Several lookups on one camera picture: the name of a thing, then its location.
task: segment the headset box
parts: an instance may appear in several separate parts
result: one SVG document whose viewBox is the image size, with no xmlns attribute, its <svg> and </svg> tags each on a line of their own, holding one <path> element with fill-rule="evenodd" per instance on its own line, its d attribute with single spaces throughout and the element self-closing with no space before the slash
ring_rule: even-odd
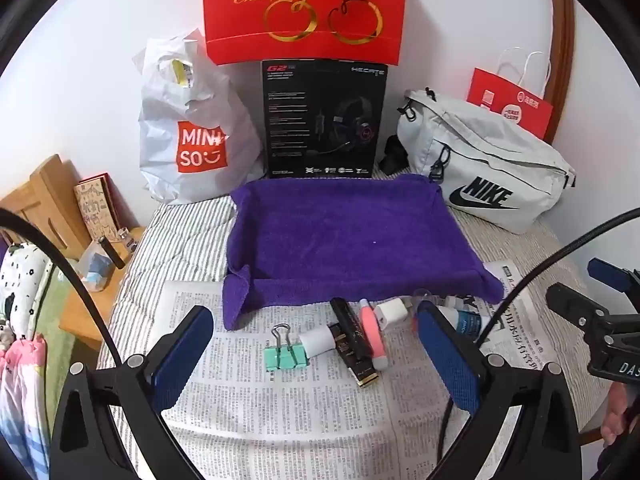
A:
<svg viewBox="0 0 640 480">
<path fill-rule="evenodd" d="M 330 59 L 262 62 L 269 176 L 370 178 L 386 65 Z"/>
</svg>

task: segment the red gift bag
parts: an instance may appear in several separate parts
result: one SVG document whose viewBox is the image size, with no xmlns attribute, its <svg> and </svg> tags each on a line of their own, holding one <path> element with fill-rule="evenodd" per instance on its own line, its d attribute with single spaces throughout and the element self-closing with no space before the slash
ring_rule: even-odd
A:
<svg viewBox="0 0 640 480">
<path fill-rule="evenodd" d="M 217 64 L 331 57 L 398 64 L 404 0 L 204 0 Z"/>
<path fill-rule="evenodd" d="M 544 99 L 519 86 L 527 73 L 529 60 L 534 54 L 542 54 L 542 52 L 529 54 L 518 84 L 501 77 L 497 73 L 476 68 L 466 100 L 469 103 L 501 114 L 531 132 L 537 138 L 544 139 L 546 128 L 551 119 L 551 112 L 554 108 Z M 498 71 L 501 67 L 501 60 L 502 56 L 498 61 Z"/>
</svg>

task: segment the binder clip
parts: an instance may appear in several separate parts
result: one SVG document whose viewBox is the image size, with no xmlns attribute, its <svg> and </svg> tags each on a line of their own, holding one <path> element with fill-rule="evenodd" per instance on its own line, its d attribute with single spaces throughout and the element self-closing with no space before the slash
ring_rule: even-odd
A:
<svg viewBox="0 0 640 480">
<path fill-rule="evenodd" d="M 282 346 L 282 340 L 280 339 L 279 328 L 284 328 L 285 341 L 287 345 Z M 276 338 L 276 346 L 268 347 L 264 349 L 264 364 L 268 372 L 274 372 L 276 370 L 289 370 L 291 368 L 304 368 L 308 365 L 306 360 L 305 349 L 301 343 L 295 345 L 291 344 L 289 339 L 289 333 L 291 327 L 286 323 L 280 323 L 271 329 L 271 333 Z"/>
</svg>

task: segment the white pillow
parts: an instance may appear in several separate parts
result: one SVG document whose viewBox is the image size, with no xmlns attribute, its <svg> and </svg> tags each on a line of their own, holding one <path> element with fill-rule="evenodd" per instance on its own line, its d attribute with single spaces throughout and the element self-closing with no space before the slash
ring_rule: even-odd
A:
<svg viewBox="0 0 640 480">
<path fill-rule="evenodd" d="M 33 340 L 53 264 L 33 244 L 12 246 L 0 267 L 0 306 L 18 339 Z"/>
</svg>

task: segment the book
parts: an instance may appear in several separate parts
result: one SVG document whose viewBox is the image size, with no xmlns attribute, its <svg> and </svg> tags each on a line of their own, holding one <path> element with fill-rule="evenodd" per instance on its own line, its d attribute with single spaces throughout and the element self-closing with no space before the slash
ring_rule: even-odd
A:
<svg viewBox="0 0 640 480">
<path fill-rule="evenodd" d="M 113 205 L 109 175 L 103 173 L 81 180 L 74 186 L 82 220 L 93 240 L 106 236 L 110 242 L 119 242 L 120 221 Z"/>
</svg>

